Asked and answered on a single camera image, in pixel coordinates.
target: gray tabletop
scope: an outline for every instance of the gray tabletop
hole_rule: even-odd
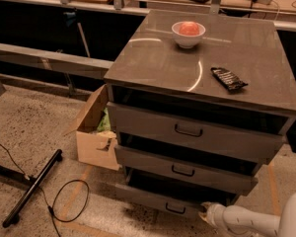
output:
[[[201,42],[180,48],[171,27],[195,21]],[[211,67],[231,70],[249,85],[228,92]],[[219,15],[151,11],[105,76],[108,83],[145,87],[212,103],[296,115],[296,82],[273,22]]]

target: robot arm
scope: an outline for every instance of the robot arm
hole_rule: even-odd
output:
[[[226,231],[231,236],[296,237],[296,194],[287,202],[282,216],[257,213],[240,206],[223,206],[206,202],[206,212],[199,216],[214,228]]]

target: drawer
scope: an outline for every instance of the drawer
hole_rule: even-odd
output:
[[[115,185],[118,198],[188,218],[198,218],[204,201],[229,205],[236,199],[236,195],[189,186],[135,169],[129,171],[127,180],[128,185]]]
[[[252,162],[268,163],[283,143],[280,135],[160,114],[109,102],[110,120],[125,132]]]
[[[233,194],[246,196],[258,183],[250,176],[118,145],[115,155],[117,162],[123,166]]]

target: bowl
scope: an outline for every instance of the bowl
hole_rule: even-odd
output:
[[[196,44],[198,44],[204,35],[206,29],[203,25],[197,23],[199,27],[199,34],[196,36],[187,36],[187,35],[182,35],[179,33],[181,25],[185,23],[185,21],[182,22],[177,22],[172,25],[172,33],[173,33],[173,38],[175,42],[181,47],[181,48],[192,48]]]

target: box flap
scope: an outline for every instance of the box flap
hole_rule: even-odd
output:
[[[91,94],[85,106],[80,110],[77,117],[65,129],[63,135],[66,135],[79,128],[88,131],[95,130],[101,120],[102,111],[107,106],[109,97],[107,86],[104,85]]]

